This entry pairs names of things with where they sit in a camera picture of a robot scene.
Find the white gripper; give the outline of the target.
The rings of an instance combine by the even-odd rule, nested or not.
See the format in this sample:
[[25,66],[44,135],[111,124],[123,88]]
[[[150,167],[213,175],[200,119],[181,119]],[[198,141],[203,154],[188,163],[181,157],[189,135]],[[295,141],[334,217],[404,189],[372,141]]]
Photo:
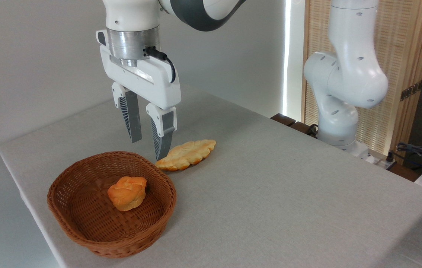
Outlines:
[[138,95],[151,102],[146,106],[151,120],[156,161],[165,158],[177,130],[176,106],[182,99],[178,73],[162,56],[159,31],[96,33],[106,75],[114,81],[114,103],[120,109],[132,143],[142,139]]

